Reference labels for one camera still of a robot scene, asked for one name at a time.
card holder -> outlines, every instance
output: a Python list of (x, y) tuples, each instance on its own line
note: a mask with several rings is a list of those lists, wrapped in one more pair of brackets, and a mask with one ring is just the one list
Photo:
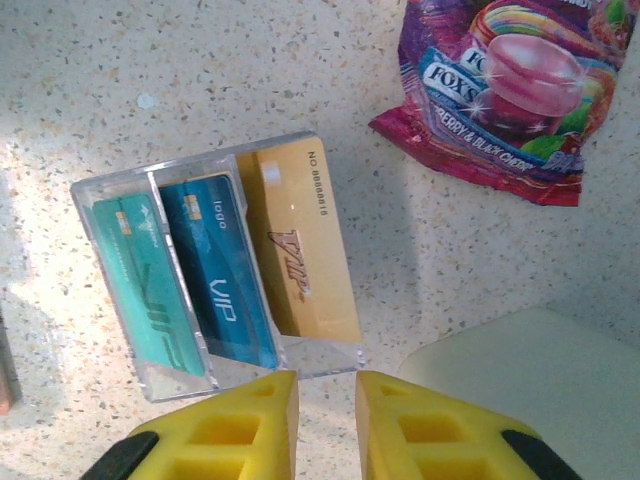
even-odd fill
[[(341, 250), (335, 266), (342, 275), (340, 296), (346, 298), (330, 295), (345, 307), (336, 313), (318, 306), (318, 311), (338, 333), (344, 322), (345, 335), (327, 338), (311, 327), (291, 327), (300, 324), (302, 312), (315, 311), (313, 302), (326, 303), (327, 292), (320, 287), (316, 297), (315, 291), (307, 292), (311, 310), (292, 305), (295, 299), (286, 288), (291, 279), (283, 276), (286, 266), (270, 268), (279, 247), (273, 242), (265, 246), (263, 238), (271, 236), (269, 226), (278, 223), (276, 213), (282, 205), (256, 195), (256, 182), (264, 185), (268, 180), (263, 173), (253, 177), (245, 168), (241, 175), (238, 166), (246, 167), (242, 159), (247, 155), (279, 146), (299, 144), (302, 152), (310, 141), (317, 146), (319, 139), (303, 132), (72, 185), (149, 401), (215, 393), (274, 370), (294, 369), (301, 378), (309, 378), (364, 365), (339, 227), (332, 230), (337, 239), (331, 240)], [(304, 208), (304, 202), (298, 207)], [(332, 222), (335, 228), (337, 218)], [(313, 231), (307, 230), (309, 240)], [(260, 251), (254, 248), (256, 242)], [(310, 240), (304, 254), (314, 255)], [(320, 286), (326, 279), (316, 280)], [(293, 317), (283, 312), (294, 312)]]

speckled countertop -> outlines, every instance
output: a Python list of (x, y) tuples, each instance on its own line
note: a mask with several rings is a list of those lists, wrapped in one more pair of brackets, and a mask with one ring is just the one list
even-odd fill
[[(281, 133), (325, 141), (373, 368), (547, 303), (640, 344), (638, 62), (586, 149), (582, 206), (540, 208), (367, 128), (402, 100), (397, 0), (215, 3), (0, 5), (0, 340), (22, 394), (0, 420), (0, 478), (77, 476), (183, 404), (143, 399), (71, 182)], [(301, 383), (298, 478), (359, 478), (353, 380)]]

fox's candy bag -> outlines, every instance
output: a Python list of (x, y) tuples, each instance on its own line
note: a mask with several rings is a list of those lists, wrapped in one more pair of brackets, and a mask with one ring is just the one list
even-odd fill
[(408, 0), (402, 106), (371, 122), (420, 163), (576, 206), (640, 0)]

